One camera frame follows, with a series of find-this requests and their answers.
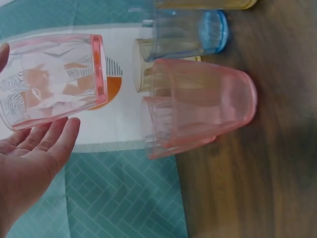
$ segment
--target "palm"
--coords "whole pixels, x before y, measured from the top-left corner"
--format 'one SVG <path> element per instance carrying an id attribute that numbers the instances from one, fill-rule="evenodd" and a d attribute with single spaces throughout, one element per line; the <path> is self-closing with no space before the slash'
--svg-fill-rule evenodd
<path id="1" fill-rule="evenodd" d="M 47 190 L 67 162 L 79 119 L 63 118 L 0 140 L 0 199 L 12 224 Z"/>

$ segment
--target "plastic cup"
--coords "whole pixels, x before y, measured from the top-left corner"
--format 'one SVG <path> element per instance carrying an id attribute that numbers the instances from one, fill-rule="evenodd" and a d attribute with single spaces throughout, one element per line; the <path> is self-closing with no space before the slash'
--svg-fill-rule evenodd
<path id="1" fill-rule="evenodd" d="M 107 102 L 100 35 L 53 35 L 10 44 L 0 74 L 0 116 L 11 130 L 31 128 Z"/>
<path id="2" fill-rule="evenodd" d="M 212 138 L 248 124 L 257 92 L 244 72 L 205 62 L 159 59 L 152 69 L 155 134 L 162 145 Z"/>
<path id="3" fill-rule="evenodd" d="M 220 52 L 228 40 L 227 20 L 220 10 L 157 9 L 142 6 L 141 51 L 146 62 Z"/>
<path id="4" fill-rule="evenodd" d="M 155 127 L 157 126 L 155 114 L 153 113 L 153 103 L 158 103 L 160 106 L 164 107 L 165 99 L 155 98 L 155 97 L 143 97 L 141 104 L 141 114 L 142 114 L 142 134 L 145 143 L 146 153 L 149 159 L 158 159 L 170 155 L 175 155 L 182 153 L 197 147 L 203 146 L 214 141 L 215 137 L 204 139 L 201 141 L 193 141 L 189 144 L 182 144 L 179 146 L 173 145 L 162 145 L 156 136 Z"/>

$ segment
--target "blue cup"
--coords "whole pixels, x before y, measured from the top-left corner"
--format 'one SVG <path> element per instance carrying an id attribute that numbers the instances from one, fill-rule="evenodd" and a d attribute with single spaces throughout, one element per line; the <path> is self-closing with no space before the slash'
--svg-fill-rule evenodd
<path id="1" fill-rule="evenodd" d="M 220 10 L 157 9 L 153 0 L 145 0 L 142 13 L 146 62 L 219 53 L 227 43 L 228 23 Z"/>

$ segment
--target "table surface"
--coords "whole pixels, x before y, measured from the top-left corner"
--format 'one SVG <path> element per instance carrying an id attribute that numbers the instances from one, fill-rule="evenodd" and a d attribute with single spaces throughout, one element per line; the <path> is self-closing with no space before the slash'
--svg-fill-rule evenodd
<path id="1" fill-rule="evenodd" d="M 259 104 L 247 126 L 177 156 L 192 238 L 317 237 L 317 2 L 259 0 L 228 11 L 223 53 Z"/>

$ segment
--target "pink cup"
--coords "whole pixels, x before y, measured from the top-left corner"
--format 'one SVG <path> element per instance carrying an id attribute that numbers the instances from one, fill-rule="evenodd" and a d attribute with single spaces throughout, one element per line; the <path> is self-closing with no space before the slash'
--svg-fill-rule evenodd
<path id="1" fill-rule="evenodd" d="M 164 147 L 211 140 L 244 126 L 257 105 L 256 88 L 246 73 L 182 59 L 156 61 L 151 96 L 155 135 Z"/>
<path id="2" fill-rule="evenodd" d="M 44 124 L 106 103 L 100 35 L 53 35 L 10 44 L 0 74 L 0 116 L 11 130 Z"/>

